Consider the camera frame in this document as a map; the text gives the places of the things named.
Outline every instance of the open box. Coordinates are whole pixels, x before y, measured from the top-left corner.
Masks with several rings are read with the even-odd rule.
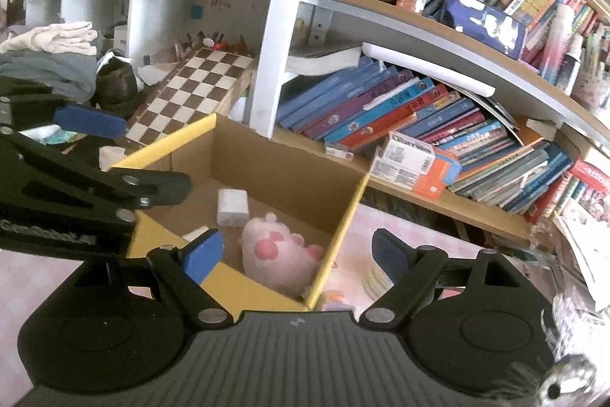
[[[366,186],[362,173],[303,149],[273,142],[230,119],[211,115],[135,152],[116,167],[185,172],[193,189],[185,202],[139,213],[129,255],[160,245],[185,245],[179,237],[201,226],[223,235],[223,262],[203,288],[235,318],[242,310],[313,309]],[[242,228],[216,225],[218,189],[248,192],[250,215],[274,212],[307,245],[326,250],[303,302],[246,278],[237,243]]]

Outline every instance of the metal screw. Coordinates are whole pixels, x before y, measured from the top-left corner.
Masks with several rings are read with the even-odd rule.
[[[125,175],[123,177],[123,181],[125,181],[125,183],[129,184],[129,185],[139,185],[140,184],[140,180],[138,180],[138,178],[136,178],[135,176],[132,175]]]
[[[372,323],[389,323],[394,321],[396,314],[385,307],[377,307],[376,309],[369,309],[365,316]]]
[[[117,209],[115,212],[117,218],[127,222],[135,222],[135,213],[127,209]]]
[[[217,325],[227,319],[228,315],[222,309],[204,309],[197,317],[202,323]]]

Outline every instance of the pink plush toy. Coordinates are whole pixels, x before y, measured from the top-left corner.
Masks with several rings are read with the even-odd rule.
[[[311,284],[324,257],[320,245],[305,248],[305,239],[291,233],[273,213],[250,219],[239,243],[246,276],[292,298]]]

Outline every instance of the small white block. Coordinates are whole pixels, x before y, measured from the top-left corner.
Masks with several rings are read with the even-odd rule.
[[[218,191],[218,215],[216,223],[219,226],[246,226],[250,220],[248,209],[248,192],[221,188]]]

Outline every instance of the checkered board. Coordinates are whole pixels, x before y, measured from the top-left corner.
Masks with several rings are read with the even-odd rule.
[[[231,89],[252,66],[252,61],[220,50],[192,51],[135,112],[126,138],[131,145],[141,148],[213,114],[220,106],[225,108],[228,98],[239,98],[231,95]]]

